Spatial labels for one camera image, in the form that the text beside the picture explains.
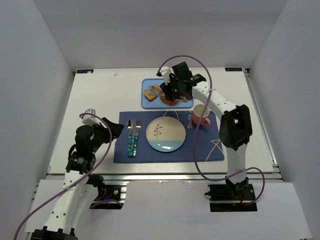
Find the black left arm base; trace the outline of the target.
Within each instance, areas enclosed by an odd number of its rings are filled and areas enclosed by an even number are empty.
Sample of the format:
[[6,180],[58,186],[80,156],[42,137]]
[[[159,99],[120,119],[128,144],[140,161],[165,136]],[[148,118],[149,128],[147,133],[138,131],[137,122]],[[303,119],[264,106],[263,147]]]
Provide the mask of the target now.
[[120,210],[125,201],[124,184],[105,182],[101,175],[91,175],[87,182],[97,188],[98,194],[90,209]]

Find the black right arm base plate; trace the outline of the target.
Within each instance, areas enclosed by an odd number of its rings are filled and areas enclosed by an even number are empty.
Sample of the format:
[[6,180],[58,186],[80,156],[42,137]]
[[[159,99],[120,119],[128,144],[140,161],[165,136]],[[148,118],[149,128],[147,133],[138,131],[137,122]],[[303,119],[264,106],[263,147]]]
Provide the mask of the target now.
[[214,213],[257,212],[257,204],[251,203],[256,199],[252,184],[242,189],[236,195],[226,184],[208,185],[208,192],[204,196],[209,200],[210,211]]

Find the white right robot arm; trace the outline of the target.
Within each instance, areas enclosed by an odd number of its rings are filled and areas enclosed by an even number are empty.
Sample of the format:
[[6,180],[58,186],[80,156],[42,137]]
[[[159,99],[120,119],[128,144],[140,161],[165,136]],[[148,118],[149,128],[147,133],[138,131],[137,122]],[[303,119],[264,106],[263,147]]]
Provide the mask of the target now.
[[156,75],[163,79],[160,87],[167,100],[185,100],[189,95],[201,101],[219,119],[218,135],[227,156],[225,185],[232,197],[240,195],[249,184],[246,150],[253,134],[249,108],[223,97],[213,88],[212,77],[193,74],[186,62],[173,67],[162,64]]

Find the brown bread slice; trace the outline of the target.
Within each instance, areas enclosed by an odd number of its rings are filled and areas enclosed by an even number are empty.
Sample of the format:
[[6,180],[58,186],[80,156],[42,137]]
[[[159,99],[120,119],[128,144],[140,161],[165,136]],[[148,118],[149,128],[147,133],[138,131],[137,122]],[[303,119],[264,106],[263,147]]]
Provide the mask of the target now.
[[152,102],[154,101],[161,90],[159,85],[150,85],[146,90],[144,90],[144,97],[149,101]]

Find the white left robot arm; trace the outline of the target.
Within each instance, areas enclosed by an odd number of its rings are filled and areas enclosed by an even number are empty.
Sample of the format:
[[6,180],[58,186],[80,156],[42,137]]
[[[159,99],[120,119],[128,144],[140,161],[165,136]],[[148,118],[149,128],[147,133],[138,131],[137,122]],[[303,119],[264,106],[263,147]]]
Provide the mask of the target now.
[[106,195],[104,180],[93,175],[96,164],[95,153],[103,145],[110,145],[117,139],[124,125],[95,118],[92,113],[82,115],[83,125],[75,132],[75,143],[68,152],[68,162],[62,186],[62,193],[41,229],[31,234],[33,240],[75,240],[76,227],[84,212],[94,200]]

